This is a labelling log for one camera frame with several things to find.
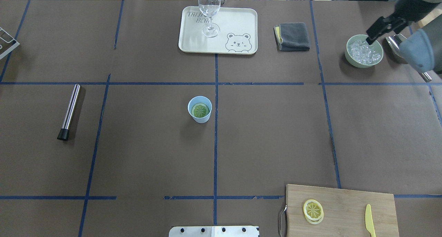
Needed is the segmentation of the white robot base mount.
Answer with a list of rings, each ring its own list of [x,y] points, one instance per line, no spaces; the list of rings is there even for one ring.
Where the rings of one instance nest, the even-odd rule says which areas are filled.
[[[258,226],[176,226],[169,237],[259,237]]]

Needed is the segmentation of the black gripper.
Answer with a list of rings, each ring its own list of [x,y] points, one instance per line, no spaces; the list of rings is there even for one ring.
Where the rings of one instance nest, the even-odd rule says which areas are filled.
[[[387,18],[378,18],[366,31],[367,43],[372,45],[378,37],[384,35],[386,32],[401,32],[408,26],[408,21],[402,17],[390,15]]]

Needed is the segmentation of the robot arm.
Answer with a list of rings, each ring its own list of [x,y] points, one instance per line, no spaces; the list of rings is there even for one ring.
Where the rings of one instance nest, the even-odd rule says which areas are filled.
[[[366,41],[372,44],[378,37],[391,31],[399,34],[411,23],[422,20],[440,4],[441,0],[396,0],[393,13],[388,17],[379,17],[368,28]],[[439,15],[399,45],[400,55],[417,72],[432,70],[437,75],[441,75],[441,28],[441,15]]]

